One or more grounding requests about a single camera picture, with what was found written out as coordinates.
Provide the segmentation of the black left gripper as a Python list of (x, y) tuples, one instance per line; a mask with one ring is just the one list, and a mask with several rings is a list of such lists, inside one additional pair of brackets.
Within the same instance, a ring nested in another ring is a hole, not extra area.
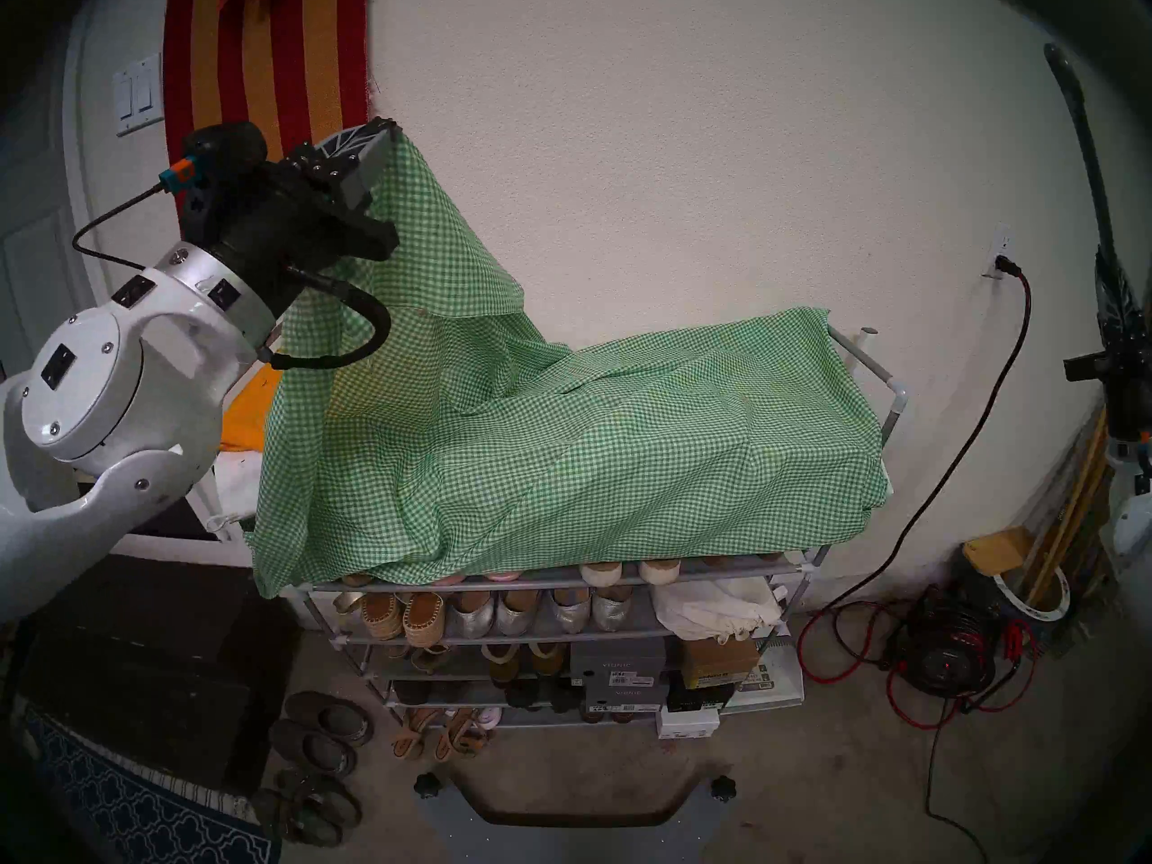
[(321, 281), (327, 270), (353, 257), (387, 262), (399, 245), (395, 223), (369, 209), (401, 132), (395, 120), (373, 118), (291, 147), (279, 161), (252, 122), (190, 132), (179, 147), (194, 164), (179, 209), (183, 237), (164, 273), (206, 295), (230, 272), (238, 291), (223, 294), (222, 311), (244, 291), (273, 317), (305, 288), (339, 298)]

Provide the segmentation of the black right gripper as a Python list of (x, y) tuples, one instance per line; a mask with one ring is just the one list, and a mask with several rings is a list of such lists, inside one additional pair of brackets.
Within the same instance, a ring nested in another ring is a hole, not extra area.
[(1105, 351), (1068, 358), (1064, 376), (1070, 382), (1102, 382), (1108, 435), (1116, 441), (1140, 441), (1151, 434), (1149, 323), (1128, 274), (1106, 249), (1096, 252), (1094, 291)]

